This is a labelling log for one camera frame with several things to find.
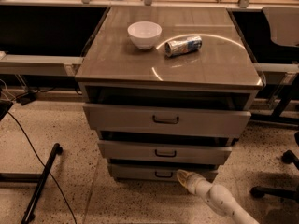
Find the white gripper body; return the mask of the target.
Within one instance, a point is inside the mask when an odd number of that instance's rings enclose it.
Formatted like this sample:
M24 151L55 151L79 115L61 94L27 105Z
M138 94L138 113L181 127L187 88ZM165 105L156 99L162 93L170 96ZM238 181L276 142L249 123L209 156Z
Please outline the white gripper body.
M187 178L187 190L193 195L206 197L213 184L199 174L191 174Z

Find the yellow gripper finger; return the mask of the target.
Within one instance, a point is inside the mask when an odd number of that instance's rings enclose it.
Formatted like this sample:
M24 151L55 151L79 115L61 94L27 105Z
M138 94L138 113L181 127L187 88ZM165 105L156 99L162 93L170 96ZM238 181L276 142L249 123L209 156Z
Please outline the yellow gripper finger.
M189 171L182 170L182 169L177 170L177 180L184 188L188 187L188 180L191 175L192 173Z

